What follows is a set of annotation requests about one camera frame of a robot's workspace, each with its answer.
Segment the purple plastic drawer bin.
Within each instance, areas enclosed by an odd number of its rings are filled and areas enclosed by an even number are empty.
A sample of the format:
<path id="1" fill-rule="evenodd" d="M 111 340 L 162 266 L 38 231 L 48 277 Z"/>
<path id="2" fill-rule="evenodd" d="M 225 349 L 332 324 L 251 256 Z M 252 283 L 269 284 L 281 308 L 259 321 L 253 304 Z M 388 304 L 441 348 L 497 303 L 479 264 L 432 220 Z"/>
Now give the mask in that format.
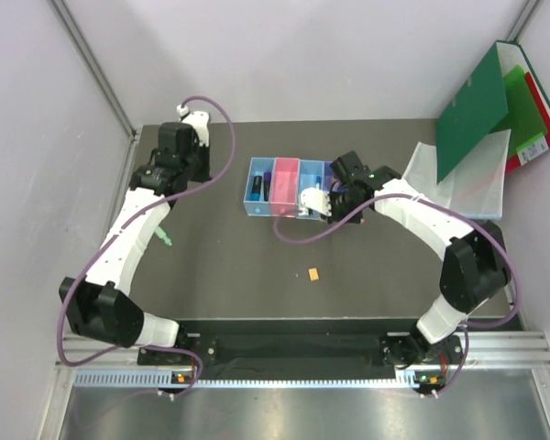
<path id="1" fill-rule="evenodd" d="M 332 184 L 336 181 L 336 174 L 331 167 L 332 161 L 326 161 L 324 163 L 324 186 L 331 187 Z"/>

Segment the light blue drawer bin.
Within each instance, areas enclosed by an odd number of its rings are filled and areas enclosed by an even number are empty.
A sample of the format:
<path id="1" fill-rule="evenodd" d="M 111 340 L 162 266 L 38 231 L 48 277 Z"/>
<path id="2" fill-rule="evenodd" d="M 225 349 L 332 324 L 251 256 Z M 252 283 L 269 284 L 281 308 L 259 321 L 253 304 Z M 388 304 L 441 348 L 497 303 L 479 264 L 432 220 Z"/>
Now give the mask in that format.
<path id="1" fill-rule="evenodd" d="M 299 168 L 299 184 L 297 192 L 297 200 L 299 200 L 299 194 L 301 190 L 304 190 L 308 187 L 315 187 L 315 178 L 316 176 L 322 176 L 324 178 L 324 166 L 325 163 L 321 160 L 300 160 Z M 310 213 L 308 216 L 298 216 L 296 217 L 302 220 L 319 220 L 320 215 L 317 213 Z"/>

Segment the pink plastic drawer bin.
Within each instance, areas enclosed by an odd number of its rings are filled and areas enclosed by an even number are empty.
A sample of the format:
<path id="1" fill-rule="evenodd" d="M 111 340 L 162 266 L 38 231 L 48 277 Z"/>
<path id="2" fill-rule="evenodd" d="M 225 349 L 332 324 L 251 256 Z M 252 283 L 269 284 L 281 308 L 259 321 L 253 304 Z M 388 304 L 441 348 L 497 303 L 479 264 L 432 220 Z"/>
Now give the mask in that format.
<path id="1" fill-rule="evenodd" d="M 269 193 L 269 205 L 273 216 L 294 215 L 297 202 L 299 175 L 299 159 L 275 159 Z"/>

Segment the small green plastic piece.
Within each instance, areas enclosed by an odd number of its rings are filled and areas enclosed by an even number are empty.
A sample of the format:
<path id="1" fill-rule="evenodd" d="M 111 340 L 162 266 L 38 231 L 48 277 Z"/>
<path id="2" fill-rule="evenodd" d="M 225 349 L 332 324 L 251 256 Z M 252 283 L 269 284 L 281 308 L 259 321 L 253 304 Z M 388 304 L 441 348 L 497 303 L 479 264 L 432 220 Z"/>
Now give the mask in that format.
<path id="1" fill-rule="evenodd" d="M 172 240 L 168 234 L 160 227 L 155 230 L 156 236 L 168 247 L 172 246 Z"/>

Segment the black highlighter blue cap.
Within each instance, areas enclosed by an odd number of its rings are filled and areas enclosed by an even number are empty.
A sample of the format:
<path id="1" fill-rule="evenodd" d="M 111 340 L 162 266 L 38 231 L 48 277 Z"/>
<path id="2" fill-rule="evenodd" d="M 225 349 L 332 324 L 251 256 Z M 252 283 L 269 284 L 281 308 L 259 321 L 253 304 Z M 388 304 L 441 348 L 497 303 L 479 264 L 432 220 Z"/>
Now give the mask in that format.
<path id="1" fill-rule="evenodd" d="M 250 201 L 257 202 L 261 199 L 261 187 L 262 187 L 262 176 L 261 175 L 254 176 L 251 184 L 251 191 L 249 194 Z"/>

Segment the black highlighter purple cap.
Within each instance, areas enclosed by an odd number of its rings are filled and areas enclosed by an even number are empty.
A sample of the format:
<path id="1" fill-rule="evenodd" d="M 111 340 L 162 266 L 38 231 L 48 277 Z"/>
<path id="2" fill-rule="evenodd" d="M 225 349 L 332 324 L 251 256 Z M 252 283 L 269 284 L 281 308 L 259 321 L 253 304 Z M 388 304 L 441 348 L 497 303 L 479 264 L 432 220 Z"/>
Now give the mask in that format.
<path id="1" fill-rule="evenodd" d="M 266 171 L 262 176 L 262 185 L 263 185 L 263 200 L 267 202 L 270 199 L 270 185 L 271 185 L 272 174 L 270 171 Z"/>

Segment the orange eraser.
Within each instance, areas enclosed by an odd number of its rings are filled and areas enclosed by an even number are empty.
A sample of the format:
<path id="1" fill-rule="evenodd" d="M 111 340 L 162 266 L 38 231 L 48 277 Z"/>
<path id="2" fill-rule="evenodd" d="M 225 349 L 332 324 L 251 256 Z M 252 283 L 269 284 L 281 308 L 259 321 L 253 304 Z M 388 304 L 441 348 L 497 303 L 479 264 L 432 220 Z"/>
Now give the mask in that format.
<path id="1" fill-rule="evenodd" d="M 319 280 L 319 272 L 316 268 L 309 269 L 308 274 L 311 281 Z"/>

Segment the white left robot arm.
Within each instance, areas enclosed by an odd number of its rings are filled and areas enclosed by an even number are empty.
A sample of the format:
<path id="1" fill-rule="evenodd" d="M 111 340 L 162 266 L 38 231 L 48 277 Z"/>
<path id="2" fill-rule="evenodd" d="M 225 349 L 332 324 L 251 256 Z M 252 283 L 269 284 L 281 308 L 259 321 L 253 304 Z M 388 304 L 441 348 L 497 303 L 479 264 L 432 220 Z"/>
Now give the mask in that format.
<path id="1" fill-rule="evenodd" d="M 193 112 L 158 129 L 158 145 L 132 174 L 122 208 L 106 238 L 110 246 L 86 274 L 65 278 L 59 295 L 74 334 L 115 347 L 158 346 L 176 364 L 189 355 L 179 324 L 143 312 L 129 297 L 149 241 L 189 182 L 210 181 L 209 115 Z"/>

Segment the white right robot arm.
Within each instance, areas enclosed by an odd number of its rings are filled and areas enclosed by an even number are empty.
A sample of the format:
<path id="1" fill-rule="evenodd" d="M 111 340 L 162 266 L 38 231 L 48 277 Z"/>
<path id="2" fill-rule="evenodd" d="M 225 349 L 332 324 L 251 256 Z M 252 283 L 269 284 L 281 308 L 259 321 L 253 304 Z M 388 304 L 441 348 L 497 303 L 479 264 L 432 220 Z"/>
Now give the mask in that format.
<path id="1" fill-rule="evenodd" d="M 403 226 L 441 259 L 439 296 L 407 336 L 412 363 L 433 361 L 458 325 L 511 281 L 501 230 L 491 221 L 477 230 L 442 206 L 434 209 L 397 171 L 371 170 L 354 151 L 332 161 L 330 169 L 343 189 L 329 195 L 331 223 L 358 222 L 357 208 L 371 201 L 373 211 Z"/>

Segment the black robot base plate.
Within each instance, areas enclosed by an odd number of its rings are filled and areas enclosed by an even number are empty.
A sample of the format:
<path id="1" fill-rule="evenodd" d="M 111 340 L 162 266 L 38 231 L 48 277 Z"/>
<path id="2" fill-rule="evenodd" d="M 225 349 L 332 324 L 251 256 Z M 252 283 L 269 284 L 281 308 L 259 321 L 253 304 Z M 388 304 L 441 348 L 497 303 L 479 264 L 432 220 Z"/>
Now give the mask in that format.
<path id="1" fill-rule="evenodd" d="M 458 362 L 461 338 L 424 342 L 412 318 L 191 319 L 173 345 L 210 365 L 238 358 L 356 358 L 372 365 Z"/>

